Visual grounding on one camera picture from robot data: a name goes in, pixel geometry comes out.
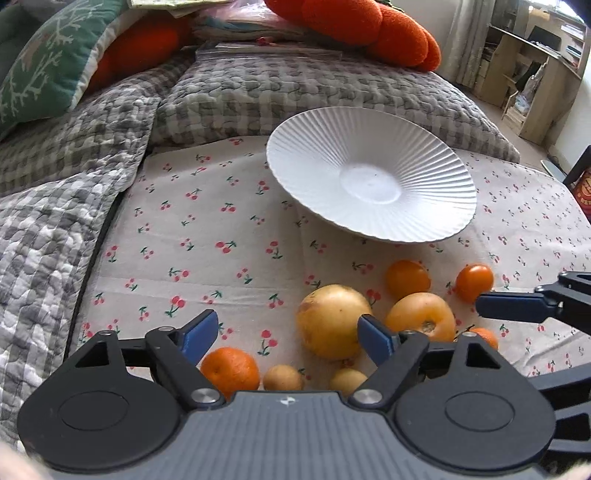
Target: metal screw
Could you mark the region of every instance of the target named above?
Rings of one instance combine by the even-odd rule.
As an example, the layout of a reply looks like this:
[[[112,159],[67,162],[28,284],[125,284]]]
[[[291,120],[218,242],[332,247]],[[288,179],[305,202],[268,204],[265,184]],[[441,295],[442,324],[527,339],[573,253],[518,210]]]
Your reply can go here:
[[[353,398],[362,405],[375,405],[376,403],[380,403],[382,401],[383,396],[377,390],[364,388],[362,390],[357,390],[353,394]]]
[[[212,388],[198,388],[191,392],[191,398],[197,403],[215,403],[220,399],[220,392]]]

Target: gray checkered quilt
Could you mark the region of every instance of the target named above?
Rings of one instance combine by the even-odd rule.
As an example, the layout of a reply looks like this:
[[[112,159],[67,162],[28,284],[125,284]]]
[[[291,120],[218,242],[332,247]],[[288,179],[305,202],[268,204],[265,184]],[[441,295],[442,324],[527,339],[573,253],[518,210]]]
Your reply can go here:
[[[0,144],[0,438],[62,362],[74,305],[116,195],[133,181],[176,58]]]
[[[151,142],[202,145],[238,135],[269,135],[296,113],[335,105],[393,113],[450,147],[519,163],[519,152],[496,125],[438,75],[354,57],[198,61],[158,108]]]

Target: fluted plate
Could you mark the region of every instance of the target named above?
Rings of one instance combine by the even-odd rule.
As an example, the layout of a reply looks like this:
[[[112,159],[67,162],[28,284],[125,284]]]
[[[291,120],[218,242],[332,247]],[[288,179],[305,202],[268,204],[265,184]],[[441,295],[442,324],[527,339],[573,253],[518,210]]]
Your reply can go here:
[[[368,238],[441,240],[476,210],[474,183],[453,150],[377,110],[337,106],[295,115],[272,133],[267,160],[295,200]]]

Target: desk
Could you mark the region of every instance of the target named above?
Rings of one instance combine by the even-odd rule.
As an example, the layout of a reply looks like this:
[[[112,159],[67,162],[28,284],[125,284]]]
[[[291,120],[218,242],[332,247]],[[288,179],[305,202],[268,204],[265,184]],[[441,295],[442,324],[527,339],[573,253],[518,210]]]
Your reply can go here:
[[[521,138],[539,145],[561,105],[565,105],[565,102],[569,101],[565,98],[567,85],[572,81],[580,82],[581,77],[575,68],[557,53],[548,51],[498,27],[489,26],[490,30],[500,34],[502,38],[492,55],[486,77],[477,93],[480,100],[502,107],[511,82],[510,78],[515,71],[518,55],[542,64],[548,61],[530,111],[525,117],[521,129],[517,132]]]

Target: cherry print tablecloth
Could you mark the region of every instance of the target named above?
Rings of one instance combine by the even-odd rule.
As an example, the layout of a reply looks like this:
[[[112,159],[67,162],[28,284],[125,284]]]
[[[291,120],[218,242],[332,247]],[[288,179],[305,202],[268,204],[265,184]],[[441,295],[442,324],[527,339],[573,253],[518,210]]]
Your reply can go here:
[[[501,353],[524,375],[589,361],[591,343],[581,332],[553,319],[536,326],[479,318],[453,294],[457,273],[471,262],[492,266],[495,288],[524,291],[555,281],[561,270],[591,268],[591,228],[562,184],[459,150],[478,188],[474,220],[445,241],[391,245],[344,232],[297,205],[268,169],[266,140],[232,138],[146,159],[102,246],[75,344],[102,329],[133,338],[181,326],[210,307],[221,322],[214,348],[241,348],[262,372],[291,364],[310,387],[326,388],[339,364],[302,349],[297,306],[315,288],[341,283],[365,294],[383,318],[392,305],[384,271],[406,258],[428,268],[458,331],[493,329]],[[364,356],[346,363],[372,369]]]

